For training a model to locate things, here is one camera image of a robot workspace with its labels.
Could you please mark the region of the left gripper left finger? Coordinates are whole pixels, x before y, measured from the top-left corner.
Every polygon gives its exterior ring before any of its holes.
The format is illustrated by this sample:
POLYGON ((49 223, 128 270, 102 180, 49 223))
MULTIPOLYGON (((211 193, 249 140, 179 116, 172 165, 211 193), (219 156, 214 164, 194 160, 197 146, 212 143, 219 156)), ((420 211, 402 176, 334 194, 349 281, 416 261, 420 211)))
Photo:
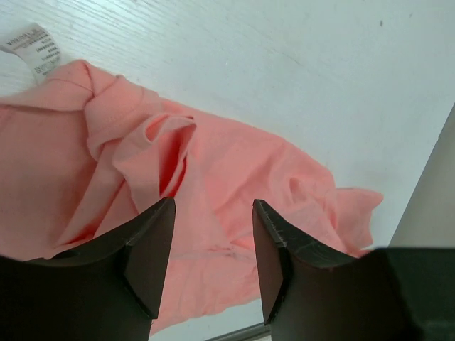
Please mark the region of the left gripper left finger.
POLYGON ((147 340, 158 317, 176 204, 51 259, 1 258, 2 340, 147 340))

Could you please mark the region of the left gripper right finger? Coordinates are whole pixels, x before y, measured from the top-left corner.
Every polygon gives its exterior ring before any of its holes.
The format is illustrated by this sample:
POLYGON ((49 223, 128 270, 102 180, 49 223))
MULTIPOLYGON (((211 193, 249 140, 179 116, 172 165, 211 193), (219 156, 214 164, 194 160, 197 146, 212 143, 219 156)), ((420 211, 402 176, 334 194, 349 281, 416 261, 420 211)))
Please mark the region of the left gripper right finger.
POLYGON ((354 258, 252 209, 264 322, 273 340, 453 340, 454 250, 381 248, 354 258))

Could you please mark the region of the pink t shirt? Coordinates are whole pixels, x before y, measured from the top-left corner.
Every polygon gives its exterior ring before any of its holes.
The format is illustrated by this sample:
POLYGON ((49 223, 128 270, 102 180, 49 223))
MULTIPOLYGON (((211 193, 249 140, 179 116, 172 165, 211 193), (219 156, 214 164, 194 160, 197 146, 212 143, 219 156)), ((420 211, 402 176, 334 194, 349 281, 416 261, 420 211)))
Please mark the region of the pink t shirt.
POLYGON ((380 193, 339 188, 285 139, 160 97, 84 60, 1 99, 1 253, 49 258, 163 197, 176 220, 152 332, 259 298, 252 203, 352 256, 380 193))

